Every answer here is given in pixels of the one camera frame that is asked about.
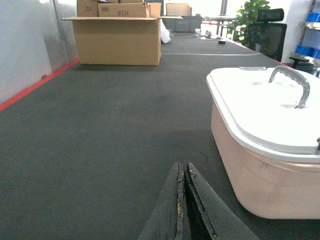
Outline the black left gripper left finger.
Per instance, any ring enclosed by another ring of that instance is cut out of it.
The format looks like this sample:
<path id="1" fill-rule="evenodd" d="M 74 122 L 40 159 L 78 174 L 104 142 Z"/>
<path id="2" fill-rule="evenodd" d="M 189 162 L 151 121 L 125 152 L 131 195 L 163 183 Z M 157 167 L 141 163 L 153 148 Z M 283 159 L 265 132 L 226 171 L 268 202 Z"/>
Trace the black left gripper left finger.
<path id="1" fill-rule="evenodd" d="M 175 162 L 139 240 L 181 240 L 185 211 L 185 172 Z"/>

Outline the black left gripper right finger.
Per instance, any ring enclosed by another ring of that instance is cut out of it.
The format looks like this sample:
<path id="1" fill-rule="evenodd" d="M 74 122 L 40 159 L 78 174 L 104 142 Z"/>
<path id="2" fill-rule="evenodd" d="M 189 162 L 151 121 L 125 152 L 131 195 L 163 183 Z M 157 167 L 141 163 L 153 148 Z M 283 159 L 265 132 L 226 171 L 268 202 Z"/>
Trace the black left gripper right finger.
<path id="1" fill-rule="evenodd" d="M 184 193 L 190 237 L 193 240 L 257 240 L 189 162 L 184 172 Z"/>

